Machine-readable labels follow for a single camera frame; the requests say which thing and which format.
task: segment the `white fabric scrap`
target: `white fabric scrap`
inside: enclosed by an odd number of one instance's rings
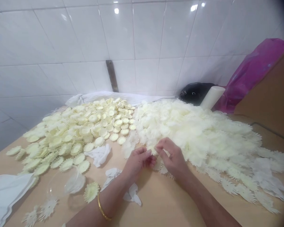
[[[95,167],[99,168],[106,161],[110,150],[111,146],[106,144],[106,146],[97,147],[90,152],[84,152],[84,154],[91,157],[94,160]]]
[[[113,179],[115,179],[117,176],[119,176],[120,173],[122,173],[122,170],[119,170],[117,168],[112,168],[112,169],[107,170],[105,172],[107,179],[104,182],[101,191],[103,191],[112,182]],[[136,183],[133,183],[132,186],[130,186],[128,192],[126,192],[124,194],[123,199],[125,201],[128,201],[128,202],[135,202],[139,206],[141,206],[142,202],[141,202],[139,196],[137,195],[137,191],[138,191],[138,186],[137,186]]]
[[[0,227],[12,212],[12,206],[33,184],[33,174],[0,175]]]
[[[282,182],[272,175],[270,162],[268,158],[256,158],[251,165],[254,173],[254,179],[259,183],[260,187],[269,195],[277,197],[284,202],[284,185]]]

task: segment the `table surface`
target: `table surface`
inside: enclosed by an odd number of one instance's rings
[[[264,131],[259,126],[254,130],[263,138],[263,146],[269,149],[284,151],[284,140],[274,134]],[[91,164],[90,169],[85,174],[87,182],[98,182],[100,185],[106,180],[105,171],[116,167],[123,169],[126,160],[123,158],[121,147],[117,143],[112,143],[112,152],[109,154],[106,162],[96,168]],[[25,148],[29,143],[21,137],[3,151],[0,152],[0,175],[1,174],[18,174],[21,172],[23,165],[16,161],[15,157],[6,156],[5,153],[12,147],[21,145]],[[276,227],[284,225],[284,202],[274,198],[274,206],[281,214],[272,214],[258,204],[251,204],[240,196],[228,194],[220,184],[211,180],[207,175],[200,174],[195,167],[190,166],[192,172],[204,184],[209,192],[217,201],[243,226],[249,227]],[[35,205],[41,205],[46,199],[46,188],[51,177],[57,170],[50,169],[41,176],[37,186],[28,192],[13,206],[13,211],[5,224],[9,226],[24,226],[21,223],[25,213],[31,212]],[[284,173],[276,175],[284,184]],[[205,226],[203,219],[189,195],[169,177],[163,176],[152,170],[143,170],[138,185],[138,196],[142,201],[142,207],[133,202],[123,202],[117,215],[113,219],[111,226]],[[86,202],[83,199],[84,189],[76,195],[70,195],[58,202],[55,212],[46,222],[37,222],[38,226],[62,226],[68,222],[78,211],[80,211]]]

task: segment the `scalloped flower disc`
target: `scalloped flower disc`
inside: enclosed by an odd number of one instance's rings
[[[44,164],[41,164],[39,165],[35,171],[34,171],[34,175],[35,176],[38,176],[38,175],[42,175],[43,173],[45,173],[48,168],[50,167],[50,164],[49,163],[44,163]]]
[[[74,158],[74,165],[79,165],[85,160],[85,154],[79,154]]]
[[[8,152],[6,152],[6,155],[8,156],[16,155],[20,152],[20,150],[21,150],[21,146],[14,147],[10,149]]]
[[[80,173],[86,172],[90,165],[91,164],[87,160],[80,163],[79,166],[78,166]]]
[[[100,186],[97,182],[90,183],[84,190],[84,200],[90,203],[98,195]]]

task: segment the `gold bangle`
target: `gold bangle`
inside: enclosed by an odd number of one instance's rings
[[[101,204],[100,204],[100,193],[98,193],[98,205],[99,205],[99,209],[100,209],[100,212],[101,214],[103,215],[103,217],[108,220],[108,221],[111,221],[111,218],[107,217],[101,207]]]

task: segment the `plastic sheet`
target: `plastic sheet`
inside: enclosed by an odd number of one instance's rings
[[[237,68],[215,109],[233,113],[236,105],[264,78],[283,52],[284,41],[281,39],[266,39],[260,43]]]

